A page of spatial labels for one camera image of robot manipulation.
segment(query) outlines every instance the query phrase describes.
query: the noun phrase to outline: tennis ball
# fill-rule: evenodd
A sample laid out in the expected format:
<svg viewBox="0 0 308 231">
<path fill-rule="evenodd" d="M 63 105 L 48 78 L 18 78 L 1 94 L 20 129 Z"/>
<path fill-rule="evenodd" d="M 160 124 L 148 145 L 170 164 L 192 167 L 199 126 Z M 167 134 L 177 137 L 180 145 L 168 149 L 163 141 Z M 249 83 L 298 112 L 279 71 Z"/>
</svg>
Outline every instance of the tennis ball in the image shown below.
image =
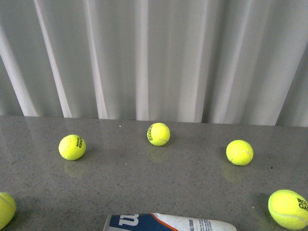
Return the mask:
<svg viewBox="0 0 308 231">
<path fill-rule="evenodd" d="M 308 225 L 308 203 L 291 190 L 278 190 L 269 198 L 269 213 L 281 226 L 300 230 Z"/>
<path fill-rule="evenodd" d="M 6 192 L 0 192 L 0 230 L 14 217 L 16 204 L 14 199 Z"/>
<path fill-rule="evenodd" d="M 77 160 L 86 151 L 86 142 L 78 135 L 65 136 L 59 144 L 59 152 L 64 159 Z"/>
<path fill-rule="evenodd" d="M 148 129 L 148 140 L 155 146 L 162 146 L 170 139 L 170 130 L 166 124 L 155 123 Z"/>
<path fill-rule="evenodd" d="M 226 154 L 231 163 L 240 166 L 249 164 L 254 157 L 254 151 L 250 144 L 242 140 L 235 140 L 229 143 Z"/>
</svg>

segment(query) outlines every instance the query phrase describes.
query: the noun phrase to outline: white curtain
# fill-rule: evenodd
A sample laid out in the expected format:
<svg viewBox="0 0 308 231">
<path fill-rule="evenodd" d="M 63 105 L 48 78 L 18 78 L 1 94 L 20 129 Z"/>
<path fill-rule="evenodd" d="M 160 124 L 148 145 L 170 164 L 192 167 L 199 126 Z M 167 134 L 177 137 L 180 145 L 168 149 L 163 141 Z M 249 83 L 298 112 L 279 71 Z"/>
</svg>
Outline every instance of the white curtain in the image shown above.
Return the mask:
<svg viewBox="0 0 308 231">
<path fill-rule="evenodd" d="M 0 115 L 308 127 L 307 0 L 1 0 Z"/>
</svg>

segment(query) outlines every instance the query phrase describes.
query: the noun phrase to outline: wilson logo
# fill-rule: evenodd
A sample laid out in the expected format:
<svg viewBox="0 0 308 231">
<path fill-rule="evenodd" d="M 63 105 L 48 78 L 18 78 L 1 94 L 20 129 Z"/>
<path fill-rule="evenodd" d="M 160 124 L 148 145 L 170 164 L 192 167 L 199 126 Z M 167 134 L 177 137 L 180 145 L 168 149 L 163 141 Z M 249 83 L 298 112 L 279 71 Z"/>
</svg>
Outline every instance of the wilson logo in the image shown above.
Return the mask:
<svg viewBox="0 0 308 231">
<path fill-rule="evenodd" d="M 139 223 L 138 217 L 139 214 L 121 215 L 119 220 L 119 225 L 136 226 Z"/>
</svg>

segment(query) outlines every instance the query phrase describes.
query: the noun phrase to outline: speckled gray surface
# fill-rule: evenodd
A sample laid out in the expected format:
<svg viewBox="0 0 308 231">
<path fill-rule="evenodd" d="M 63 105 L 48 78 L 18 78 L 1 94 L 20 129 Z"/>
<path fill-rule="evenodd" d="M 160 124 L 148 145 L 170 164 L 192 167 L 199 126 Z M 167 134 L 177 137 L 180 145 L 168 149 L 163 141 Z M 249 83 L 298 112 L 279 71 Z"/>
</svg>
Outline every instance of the speckled gray surface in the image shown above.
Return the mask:
<svg viewBox="0 0 308 231">
<path fill-rule="evenodd" d="M 16 200 L 4 231 L 102 231 L 108 214 L 159 212 L 222 220 L 238 231 L 283 231 L 267 201 L 278 189 L 308 198 L 308 128 L 166 122 L 170 141 L 152 146 L 152 122 L 0 116 L 0 192 Z M 87 142 L 77 161 L 60 140 Z M 225 148 L 255 151 L 244 167 Z"/>
</svg>

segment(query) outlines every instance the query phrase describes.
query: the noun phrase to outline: tennis ball can label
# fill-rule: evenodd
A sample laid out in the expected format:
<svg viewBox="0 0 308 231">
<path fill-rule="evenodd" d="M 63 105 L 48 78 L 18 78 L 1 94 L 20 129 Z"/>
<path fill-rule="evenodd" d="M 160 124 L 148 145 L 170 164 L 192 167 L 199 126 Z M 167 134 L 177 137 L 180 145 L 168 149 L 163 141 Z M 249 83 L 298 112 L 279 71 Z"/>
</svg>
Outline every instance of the tennis ball can label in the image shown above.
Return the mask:
<svg viewBox="0 0 308 231">
<path fill-rule="evenodd" d="M 236 231 L 236 228 L 218 220 L 150 213 L 108 216 L 103 231 Z"/>
</svg>

